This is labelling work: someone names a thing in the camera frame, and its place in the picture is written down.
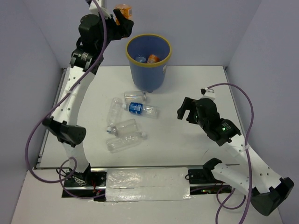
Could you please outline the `small orange juice bottle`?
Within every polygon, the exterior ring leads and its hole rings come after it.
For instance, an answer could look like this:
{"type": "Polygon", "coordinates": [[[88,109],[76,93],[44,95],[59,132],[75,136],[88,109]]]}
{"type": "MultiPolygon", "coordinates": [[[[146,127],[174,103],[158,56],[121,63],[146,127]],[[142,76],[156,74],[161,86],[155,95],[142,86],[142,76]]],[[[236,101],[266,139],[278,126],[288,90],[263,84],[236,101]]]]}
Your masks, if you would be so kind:
{"type": "Polygon", "coordinates": [[[132,7],[128,4],[117,4],[113,9],[117,26],[132,24],[132,7]]]}

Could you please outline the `colourful label bottle blue cap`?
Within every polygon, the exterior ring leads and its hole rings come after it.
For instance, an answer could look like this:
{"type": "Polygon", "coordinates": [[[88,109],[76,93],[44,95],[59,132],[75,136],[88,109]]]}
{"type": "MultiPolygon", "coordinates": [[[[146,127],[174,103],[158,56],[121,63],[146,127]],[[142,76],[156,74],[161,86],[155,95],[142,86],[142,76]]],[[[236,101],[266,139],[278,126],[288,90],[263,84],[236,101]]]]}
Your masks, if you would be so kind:
{"type": "Polygon", "coordinates": [[[135,60],[137,62],[140,62],[140,63],[146,63],[147,62],[147,58],[144,55],[137,55],[135,57],[135,60]]]}

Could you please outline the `orange label long bottle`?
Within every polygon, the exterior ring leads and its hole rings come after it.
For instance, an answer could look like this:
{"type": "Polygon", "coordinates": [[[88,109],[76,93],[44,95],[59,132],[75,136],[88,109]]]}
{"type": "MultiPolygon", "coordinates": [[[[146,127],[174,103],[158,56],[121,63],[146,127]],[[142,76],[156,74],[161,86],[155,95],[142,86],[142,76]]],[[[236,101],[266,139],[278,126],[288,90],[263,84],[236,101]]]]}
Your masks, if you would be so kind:
{"type": "Polygon", "coordinates": [[[152,64],[152,63],[157,63],[157,62],[159,62],[159,61],[160,61],[160,59],[159,59],[158,56],[156,56],[156,55],[154,55],[154,54],[151,54],[151,55],[148,57],[146,63],[150,63],[150,64],[152,64]]]}

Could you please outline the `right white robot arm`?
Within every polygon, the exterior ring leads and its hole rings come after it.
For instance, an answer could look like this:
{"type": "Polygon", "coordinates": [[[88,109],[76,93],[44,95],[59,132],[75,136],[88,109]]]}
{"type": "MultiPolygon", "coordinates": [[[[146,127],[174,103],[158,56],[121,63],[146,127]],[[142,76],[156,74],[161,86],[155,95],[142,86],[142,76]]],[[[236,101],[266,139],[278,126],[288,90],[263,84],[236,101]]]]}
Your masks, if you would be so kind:
{"type": "Polygon", "coordinates": [[[229,153],[238,164],[248,171],[243,175],[229,168],[221,160],[212,158],[203,165],[203,177],[207,182],[225,182],[250,197],[250,203],[261,215],[269,216],[294,187],[289,177],[282,177],[271,169],[264,160],[245,142],[239,128],[228,119],[220,117],[212,89],[201,89],[198,100],[184,98],[177,110],[178,119],[189,112],[187,121],[199,125],[208,138],[229,153]]]}

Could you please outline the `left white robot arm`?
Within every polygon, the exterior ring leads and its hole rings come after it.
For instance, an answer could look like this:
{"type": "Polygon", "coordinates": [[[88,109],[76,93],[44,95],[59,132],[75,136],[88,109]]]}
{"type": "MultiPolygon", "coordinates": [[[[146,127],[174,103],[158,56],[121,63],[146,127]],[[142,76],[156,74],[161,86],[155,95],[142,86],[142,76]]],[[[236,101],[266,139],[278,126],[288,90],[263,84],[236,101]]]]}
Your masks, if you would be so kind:
{"type": "Polygon", "coordinates": [[[94,182],[91,166],[83,148],[86,129],[77,125],[78,113],[86,91],[103,61],[103,52],[111,41],[132,33],[132,9],[118,4],[109,14],[101,1],[88,1],[90,13],[80,20],[79,38],[71,54],[68,81],[53,113],[43,125],[63,145],[69,158],[71,179],[81,186],[94,182]]]}

